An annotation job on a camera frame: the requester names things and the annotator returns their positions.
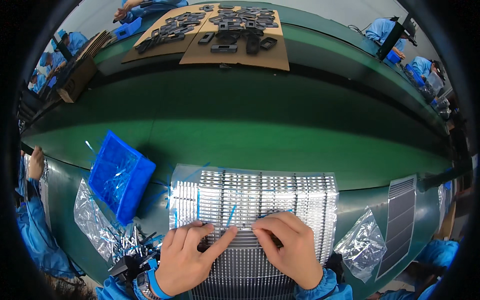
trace finger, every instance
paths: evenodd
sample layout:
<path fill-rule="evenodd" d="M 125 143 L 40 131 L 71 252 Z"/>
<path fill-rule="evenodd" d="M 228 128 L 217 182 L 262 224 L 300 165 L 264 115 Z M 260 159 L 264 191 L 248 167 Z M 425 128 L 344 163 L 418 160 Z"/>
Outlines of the finger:
<path fill-rule="evenodd" d="M 213 263 L 213 261 L 225 251 L 228 247 L 230 242 L 235 238 L 237 235 L 238 228 L 235 226 L 230 226 L 230 228 L 225 231 L 223 236 L 219 238 L 212 246 L 210 246 L 200 257 L 202 259 L 207 260 L 209 263 Z"/>
<path fill-rule="evenodd" d="M 175 237 L 173 238 L 173 242 L 170 248 L 176 251 L 182 250 L 183 245 L 185 244 L 185 238 L 187 237 L 188 230 L 190 228 L 200 226 L 202 226 L 202 222 L 200 220 L 196 220 L 187 225 L 177 228 L 177 231 L 175 232 Z"/>
<path fill-rule="evenodd" d="M 287 224 L 288 227 L 292 228 L 294 231 L 298 233 L 303 233 L 307 230 L 307 225 L 305 225 L 302 220 L 300 220 L 296 215 L 291 212 L 281 212 L 276 214 L 271 214 L 266 216 L 265 218 L 277 218 L 283 221 L 283 223 Z"/>
<path fill-rule="evenodd" d="M 185 239 L 185 244 L 183 248 L 190 250 L 197 250 L 197 246 L 200 243 L 200 240 L 213 231 L 213 224 L 206 224 L 202 227 L 191 228 L 187 233 L 187 238 Z"/>
<path fill-rule="evenodd" d="M 298 236 L 297 232 L 295 232 L 282 220 L 275 217 L 258 219 L 252 224 L 252 228 L 260 228 L 271 231 L 284 245 L 289 245 Z"/>
<path fill-rule="evenodd" d="M 265 251 L 265 255 L 271 264 L 275 265 L 280 261 L 280 254 L 278 253 L 278 247 L 273 243 L 272 238 L 263 229 L 253 229 L 253 234 L 257 236 L 258 242 Z"/>
<path fill-rule="evenodd" d="M 163 238 L 163 242 L 162 242 L 163 250 L 166 250 L 168 247 L 172 245 L 173 237 L 175 236 L 175 231 L 177 231 L 176 228 L 170 229 L 165 235 L 165 237 Z"/>

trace blue cap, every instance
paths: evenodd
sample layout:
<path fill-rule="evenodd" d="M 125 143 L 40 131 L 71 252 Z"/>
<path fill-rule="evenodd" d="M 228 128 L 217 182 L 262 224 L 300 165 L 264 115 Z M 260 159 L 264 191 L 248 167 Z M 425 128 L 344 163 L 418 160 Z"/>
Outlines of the blue cap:
<path fill-rule="evenodd" d="M 49 53 L 48 52 L 43 52 L 42 56 L 40 56 L 40 66 L 45 67 L 47 65 L 47 57 Z"/>

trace clear plastic bag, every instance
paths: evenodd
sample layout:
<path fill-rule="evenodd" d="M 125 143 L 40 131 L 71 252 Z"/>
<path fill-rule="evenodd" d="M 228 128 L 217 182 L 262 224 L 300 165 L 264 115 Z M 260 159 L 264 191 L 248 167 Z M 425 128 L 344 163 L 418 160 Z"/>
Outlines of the clear plastic bag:
<path fill-rule="evenodd" d="M 382 260 L 387 247 L 368 206 L 353 228 L 338 242 L 334 251 L 342 255 L 343 262 L 352 275 L 363 283 L 372 276 L 373 269 Z"/>
<path fill-rule="evenodd" d="M 97 252 L 108 261 L 116 243 L 113 233 L 116 234 L 117 231 L 98 208 L 83 178 L 78 187 L 73 218 Z"/>

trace blue plastic bin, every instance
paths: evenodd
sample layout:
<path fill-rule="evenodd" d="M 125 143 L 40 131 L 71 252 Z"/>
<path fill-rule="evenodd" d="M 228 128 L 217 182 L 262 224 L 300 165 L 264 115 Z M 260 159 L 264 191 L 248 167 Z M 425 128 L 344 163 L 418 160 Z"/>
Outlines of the blue plastic bin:
<path fill-rule="evenodd" d="M 125 23 L 119 28 L 115 29 L 114 33 L 118 40 L 131 36 L 142 25 L 142 18 L 138 17 L 131 23 Z"/>
<path fill-rule="evenodd" d="M 392 63 L 398 63 L 401 61 L 400 57 L 393 50 L 390 50 L 387 54 L 387 59 Z"/>
<path fill-rule="evenodd" d="M 405 66 L 405 68 L 412 72 L 413 74 L 413 78 L 415 79 L 415 81 L 419 84 L 419 86 L 424 86 L 425 85 L 425 82 L 423 82 L 423 79 L 420 77 L 420 75 L 417 74 L 417 72 L 415 72 L 415 70 L 413 70 L 412 66 L 410 66 L 409 64 L 407 64 Z"/>
<path fill-rule="evenodd" d="M 125 168 L 125 166 L 128 170 L 123 172 L 124 181 L 118 184 L 121 185 L 120 191 L 115 191 L 114 195 L 110 189 L 112 179 L 121 173 L 119 168 Z M 96 157 L 88 184 L 95 195 L 115 213 L 117 220 L 126 226 L 135 216 L 155 167 L 155 163 L 128 146 L 109 130 Z"/>

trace cardboard sheet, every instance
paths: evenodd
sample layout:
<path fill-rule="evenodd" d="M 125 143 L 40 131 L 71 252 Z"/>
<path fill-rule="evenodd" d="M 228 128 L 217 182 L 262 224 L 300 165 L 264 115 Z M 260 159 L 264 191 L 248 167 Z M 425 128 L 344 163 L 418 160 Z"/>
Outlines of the cardboard sheet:
<path fill-rule="evenodd" d="M 187 34 L 185 34 L 185 39 L 183 41 L 163 44 L 163 45 L 148 49 L 142 54 L 138 54 L 137 51 L 135 50 L 135 47 L 138 44 L 140 44 L 142 41 L 144 41 L 147 37 L 151 36 L 152 31 L 154 31 L 157 28 L 160 28 L 160 26 L 166 25 L 165 23 L 166 19 L 176 17 L 186 12 L 204 12 L 199 9 L 203 6 L 204 4 L 179 7 L 164 14 L 147 31 L 144 32 L 144 34 L 138 39 L 135 45 L 133 45 L 133 48 L 130 49 L 130 51 L 128 51 L 127 55 L 125 55 L 125 57 L 122 59 L 121 62 L 125 63 L 132 60 L 139 60 L 139 59 L 143 59 L 151 56 L 185 52 L 188 46 L 190 45 L 190 43 L 192 42 L 193 38 L 195 37 L 195 35 L 199 32 L 200 28 L 205 24 L 205 22 L 208 22 L 208 18 L 211 17 L 210 15 L 212 13 L 216 13 L 216 10 L 214 10 L 213 12 L 207 12 L 205 17 L 202 20 L 200 20 L 201 22 L 200 25 L 195 26 L 192 31 L 187 32 Z"/>
<path fill-rule="evenodd" d="M 218 16 L 218 4 L 215 5 L 214 11 L 209 18 Z M 233 10 L 241 9 L 240 6 L 236 6 Z M 206 32 L 217 32 L 218 25 L 214 25 L 208 21 L 204 23 L 199 33 L 195 36 L 190 46 L 186 50 L 180 64 L 189 63 L 227 63 L 227 64 L 244 64 L 251 66 L 267 67 L 273 69 L 280 69 L 290 71 L 288 65 L 287 48 L 285 47 L 285 41 L 283 39 L 282 25 L 280 24 L 280 17 L 278 12 L 274 11 L 275 22 L 278 23 L 278 28 L 266 28 L 264 30 L 263 40 L 266 37 L 272 37 L 277 40 L 277 44 L 268 51 L 260 49 L 256 55 L 250 55 L 246 53 L 246 39 L 241 37 L 237 41 L 238 51 L 236 53 L 211 53 L 210 48 L 212 45 L 222 44 L 216 37 L 212 39 L 207 45 L 199 45 L 198 41 L 205 35 Z"/>

